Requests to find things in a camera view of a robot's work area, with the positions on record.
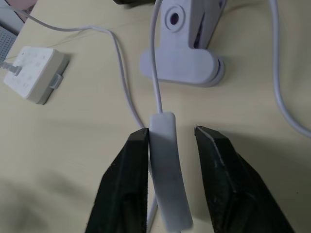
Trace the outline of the white lamp clamp base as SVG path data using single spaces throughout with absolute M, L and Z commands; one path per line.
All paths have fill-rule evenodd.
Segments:
M 207 50 L 227 0 L 162 0 L 160 42 L 155 48 L 159 81 L 215 86 L 225 65 Z

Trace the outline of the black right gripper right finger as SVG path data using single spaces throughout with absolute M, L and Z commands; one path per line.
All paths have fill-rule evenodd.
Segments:
M 295 233 L 261 176 L 226 136 L 203 126 L 194 134 L 215 233 Z

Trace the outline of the white power strip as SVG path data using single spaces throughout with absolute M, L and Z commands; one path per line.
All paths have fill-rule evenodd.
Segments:
M 44 105 L 62 82 L 68 63 L 67 54 L 56 49 L 25 46 L 13 62 L 20 71 L 8 71 L 3 82 L 24 99 Z

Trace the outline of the white plug in strip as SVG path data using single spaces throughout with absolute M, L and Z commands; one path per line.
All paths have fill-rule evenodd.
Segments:
M 0 67 L 2 69 L 8 70 L 9 72 L 13 73 L 15 76 L 17 76 L 20 71 L 22 70 L 22 67 L 20 66 L 15 66 L 11 63 L 7 63 L 7 62 L 0 62 Z

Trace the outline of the dark object at table edge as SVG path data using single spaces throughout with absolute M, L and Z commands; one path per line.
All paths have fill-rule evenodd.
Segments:
M 127 5 L 130 7 L 145 5 L 145 4 L 154 4 L 156 0 L 113 0 L 118 5 Z

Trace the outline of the grey perforated panel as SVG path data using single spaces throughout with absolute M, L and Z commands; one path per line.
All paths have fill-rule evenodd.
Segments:
M 9 59 L 8 54 L 17 39 L 17 34 L 0 25 L 0 63 Z

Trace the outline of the white inline cord switch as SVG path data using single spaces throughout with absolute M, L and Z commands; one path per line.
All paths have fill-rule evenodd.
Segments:
M 175 115 L 154 114 L 150 119 L 150 163 L 159 210 L 170 233 L 193 226 L 181 172 Z

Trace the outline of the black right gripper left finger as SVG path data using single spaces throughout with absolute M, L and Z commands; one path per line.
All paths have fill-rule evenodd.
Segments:
M 146 233 L 149 130 L 129 135 L 99 185 L 86 233 Z

